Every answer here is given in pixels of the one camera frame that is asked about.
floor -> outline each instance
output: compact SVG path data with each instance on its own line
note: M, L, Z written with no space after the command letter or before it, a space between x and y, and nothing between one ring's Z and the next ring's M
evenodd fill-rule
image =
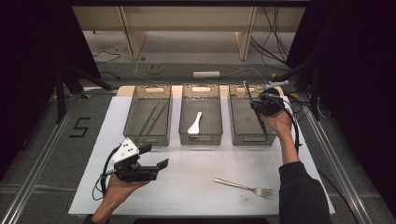
M247 60L240 61L233 33L149 32L142 52L136 61L129 58L122 33L96 32L94 34L90 31L84 32L84 34L89 42L92 55L95 55L98 68L102 72L102 80L114 86L140 85L158 83L159 81L178 84L191 80L194 71L220 71L221 74L227 75L242 69L249 69L229 77L210 79L212 82L239 82L246 77L262 82L262 77L269 80L272 74L280 76L285 73L285 71L264 66L262 55L252 46L249 48ZM267 35L267 33L253 34L259 43L263 43ZM281 34L286 48L290 47L293 36L294 34ZM282 57L274 38L269 39L266 48L276 56ZM275 60L265 59L265 63L276 68L287 69ZM148 74L147 68L150 64L163 64L163 72L157 77ZM259 77L251 69L261 73L262 77ZM81 80L81 83L87 90L96 88L88 81ZM291 92L294 91L294 88L289 85L283 90ZM5 216L11 204L15 203L14 198L18 196L20 189L26 185L25 181L30 176L31 170L37 166L36 161L45 158L38 162L42 162L44 167L37 174L38 179L26 201L21 203L21 210L19 210L21 212L17 214L15 223L82 222L79 217L69 216L68 208L73 202L79 180L106 115L108 104L116 93L93 90L76 96L67 94L67 90L65 91L69 117L64 126L59 128L55 125L57 107L56 98L53 97L49 99L48 106L37 122L35 130L27 139L25 150L20 152L0 182L0 214ZM309 119L309 112L305 110L297 112L300 108L298 104L292 104L292 107L316 166L329 177L337 188L341 189L343 184L340 184L329 161L329 156L326 154L326 149L318 140L317 133L313 131L315 125L319 124L323 127L325 134L329 137L332 149L367 214L367 218L361 223L396 223L396 219L361 169L359 162L350 153L336 121L331 114L327 118L329 110L322 108L323 114L320 122L313 124ZM70 135L81 134L80 130L74 129L80 118L89 118L81 120L79 124L89 127L88 131L84 137L70 137ZM55 137L53 130L59 131ZM55 139L54 146L49 146L51 138ZM45 149L49 150L47 157L43 157ZM332 185L325 179L323 179L323 183L336 209L336 214L332 216L332 222L354 223L352 214ZM279 222L277 217L268 217L267 219L269 223ZM249 220L252 223L253 221L256 223L260 220ZM112 219L112 223L133 222L128 217ZM226 220L226 223L244 222L247 221Z

wrist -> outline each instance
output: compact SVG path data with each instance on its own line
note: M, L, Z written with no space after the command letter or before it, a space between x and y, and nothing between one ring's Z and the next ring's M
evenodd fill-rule
M106 223L111 214L119 207L119 204L108 202L106 199L102 201L96 212L92 215L91 220L95 223Z
M289 129L281 130L281 131L278 131L276 133L276 135L280 140L286 140L286 139L291 138L291 130L289 130Z

white cable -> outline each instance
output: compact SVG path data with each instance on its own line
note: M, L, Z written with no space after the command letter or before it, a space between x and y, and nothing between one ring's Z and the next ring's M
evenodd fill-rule
M328 114L327 116L324 116L324 115L321 113L320 109L319 109L319 102L320 102L320 97L318 98L318 103L317 103L317 109L318 109L319 114L320 114L323 118L328 119L328 118L330 117L330 114L332 113L332 111L329 110L329 114Z
M169 78L169 79L165 79L165 80L150 80L150 79L138 77L138 76L137 76L137 60L136 60L136 59L134 59L134 63L135 63L135 65L136 65L136 67L135 67L135 69L134 69L134 76L135 76L136 78L138 78L138 79L141 79L141 80L144 80L144 81L148 81L148 82L154 82L154 83L163 83L163 82L171 81L171 80L180 80L180 78ZM267 80L262 76L262 74L260 74L260 73L259 73L257 70L255 70L254 68L244 68L244 69L238 70L238 71L236 71L236 72L232 72L232 73L225 74L225 75L220 75L220 76L221 76L221 77L231 76L231 75L234 75L234 74L237 74L237 73L246 71L246 70L253 70L254 72L256 72L256 73L264 80L265 84L268 83ZM184 80L192 80L192 79L202 79L202 80L206 80L206 81L209 81L209 82L215 83L215 84L230 85L230 83L214 82L214 81L211 81L211 80L205 79L205 78L186 78L186 79L184 79Z

metal frame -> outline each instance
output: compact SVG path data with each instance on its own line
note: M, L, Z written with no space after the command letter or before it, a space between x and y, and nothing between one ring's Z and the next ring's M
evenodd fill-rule
M301 98L303 101L307 101L305 96L302 96ZM359 193L356 191L351 180L349 179L343 164L338 159L338 156L335 153L334 148L332 147L332 144L330 143L330 140L323 130L320 122L316 121L312 113L308 112L306 108L304 108L304 112L307 113L306 116L308 118L309 124L311 125L312 130L319 140L323 152L325 153L326 158L332 168L332 171L334 172L346 199L351 205L353 213L357 216L359 223L373 223L369 214L367 213L367 208L365 207L361 197L359 196Z
M86 7L306 7L310 0L42 0L41 2ZM320 4L330 2L332 0L321 0Z
M75 104L78 101L78 95L72 96L68 103L68 107L66 108L66 112L64 114L64 118L60 123L55 125L46 145L44 145L43 150L41 151L38 159L35 162L35 165L32 168L30 174L26 177L26 180L21 185L20 191L18 191L17 196L15 196L11 205L8 207L6 214L2 219L2 224L11 224L17 223L24 206L27 204L27 201L32 194L33 189L35 188L35 184L43 173L47 161L50 159L50 155L52 151L55 149L58 140L64 131L64 127L69 121L70 115L74 109Z

aluminum rail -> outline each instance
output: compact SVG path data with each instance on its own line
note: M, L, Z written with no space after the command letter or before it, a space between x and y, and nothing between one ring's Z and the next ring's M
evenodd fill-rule
M61 120L59 124L56 124L46 145L44 145L43 150L38 156L35 165L33 166L31 172L26 177L26 180L21 185L20 190L15 196L13 202L8 207L6 214L3 216L2 224L13 224L17 223L24 206L32 194L33 189L35 188L35 184L40 178L44 168L46 167L47 161L52 154L53 149L56 147L58 140L60 138L61 133L64 130L65 124L70 119L70 115L74 109L76 102L78 101L78 97L73 95L69 103L67 104L66 111L64 114L64 118Z
M301 97L303 101L308 101L305 96ZM342 191L345 194L347 201L349 202L350 206L352 207L353 213L356 215L360 224L366 223L373 223L370 219L369 214L367 213L367 209L359 196L359 193L356 191L355 187L353 186L351 180L349 179L344 166L338 159L332 144L330 143L329 138L327 137L325 131L323 130L320 121L316 121L314 116L311 112L307 112L307 109L304 108L304 112L307 113L307 118L311 127L317 136L320 145L329 161L330 166L332 167L332 171L337 178L338 183L341 186Z

